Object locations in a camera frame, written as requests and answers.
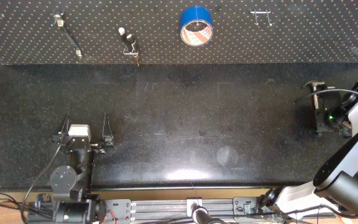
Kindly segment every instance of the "wooden floor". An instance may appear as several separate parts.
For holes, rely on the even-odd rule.
[[[316,223],[316,220],[304,220],[310,223]],[[9,223],[9,224],[23,224],[20,218],[20,213],[17,210],[11,210],[6,208],[0,208],[0,224]],[[319,224],[358,224],[358,220],[341,220],[337,219],[320,219]]]

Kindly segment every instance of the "roll of blue tape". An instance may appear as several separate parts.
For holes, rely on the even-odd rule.
[[[180,18],[180,37],[184,43],[200,46],[212,39],[212,17],[203,7],[195,6],[186,9]]]

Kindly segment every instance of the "pegboard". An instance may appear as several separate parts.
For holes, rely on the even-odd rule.
[[[180,38],[180,16],[207,8],[214,36],[201,47]],[[270,9],[273,22],[250,10]],[[53,23],[65,22],[84,58]],[[0,1],[0,63],[133,63],[122,54],[118,28],[139,43],[140,64],[358,62],[358,0],[62,0]]]

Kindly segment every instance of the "wooden edge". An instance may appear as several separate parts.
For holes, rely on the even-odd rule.
[[[105,191],[92,192],[92,194],[99,194],[102,199],[130,199],[130,200],[175,200],[186,199],[199,196],[205,199],[221,199],[234,197],[258,197],[266,193],[268,189],[186,189],[186,190],[120,190],[120,191]],[[25,192],[3,192],[10,195],[18,202],[23,201]],[[33,202],[38,194],[48,193],[53,196],[51,192],[32,192],[27,199],[28,202]]]

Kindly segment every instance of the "black tabletop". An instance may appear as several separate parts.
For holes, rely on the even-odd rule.
[[[314,79],[351,88],[358,64],[0,66],[0,190],[28,188],[66,113],[95,141],[109,113],[116,147],[96,157],[94,189],[310,181],[346,142],[313,134],[311,100],[292,104]]]

